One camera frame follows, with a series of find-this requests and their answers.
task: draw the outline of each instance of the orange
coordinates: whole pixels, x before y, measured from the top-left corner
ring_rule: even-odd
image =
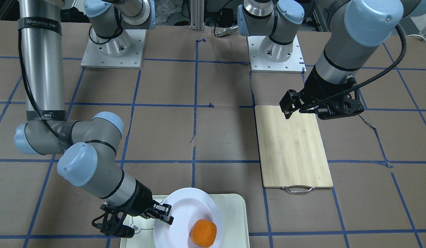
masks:
[[[195,245],[210,247],[216,239],[216,233],[217,228],[214,223],[200,219],[194,224],[190,237]]]

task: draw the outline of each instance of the floor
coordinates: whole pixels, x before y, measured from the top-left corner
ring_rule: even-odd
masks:
[[[69,119],[118,114],[125,127],[115,163],[154,195],[182,187],[240,194],[252,248],[426,248],[422,41],[407,38],[397,69],[362,89],[362,117],[376,132],[358,116],[318,122],[334,187],[290,195],[262,185],[253,107],[277,105],[307,73],[250,73],[245,37],[161,26],[148,33],[142,70],[82,69],[89,24],[62,26]],[[298,33],[308,72],[329,36]],[[390,65],[399,49],[390,37],[358,80]],[[17,56],[16,22],[0,21],[0,247],[119,247],[90,225],[101,200],[55,171],[60,155],[14,147],[26,122]]]

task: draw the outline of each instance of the light blue joint cap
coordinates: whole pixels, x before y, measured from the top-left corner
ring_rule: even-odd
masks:
[[[245,16],[243,14],[243,6],[238,6],[238,27],[239,33],[242,36],[249,36],[248,27],[246,26]]]
[[[359,44],[376,47],[391,35],[403,12],[400,0],[351,0],[344,17],[346,29]]]
[[[101,118],[105,119],[106,121],[109,121],[110,123],[114,124],[116,128],[118,128],[121,134],[123,133],[123,120],[116,114],[112,112],[99,112],[92,118],[92,120],[95,118]]]
[[[150,27],[148,29],[154,29],[156,27],[156,12],[155,12],[155,0],[150,0]]]
[[[97,17],[100,14],[106,12],[112,3],[106,3],[101,0],[85,0],[84,1],[84,9],[86,11],[86,15],[89,18]]]
[[[96,170],[98,156],[95,148],[84,142],[69,147],[57,164],[57,172],[72,185],[86,185]]]
[[[304,9],[300,3],[294,0],[279,0],[277,2],[279,14],[283,15],[287,20],[297,25],[303,22]]]
[[[14,144],[15,147],[22,153],[28,154],[28,155],[41,155],[37,151],[32,148],[32,146],[29,144],[26,134],[24,133],[24,128],[26,127],[26,124],[21,124],[17,127],[14,134]]]
[[[426,0],[421,0],[421,2],[419,2],[418,6],[416,6],[416,8],[410,12],[409,17],[414,17],[414,16],[422,16],[426,14]]]

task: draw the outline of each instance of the white tray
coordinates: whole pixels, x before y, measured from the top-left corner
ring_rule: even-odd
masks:
[[[248,221],[246,218],[246,206],[244,199],[237,194],[214,194],[210,195],[219,206],[224,219],[225,235],[222,248],[249,248]],[[153,196],[158,202],[164,201],[167,196]],[[128,215],[124,224],[137,226],[132,238],[121,239],[120,248],[156,248],[153,239],[154,219],[142,217],[131,217]]]

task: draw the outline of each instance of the velcro strap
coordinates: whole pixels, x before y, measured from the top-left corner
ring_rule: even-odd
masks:
[[[43,17],[23,17],[18,20],[18,28],[44,28],[61,35],[61,25],[56,20]]]

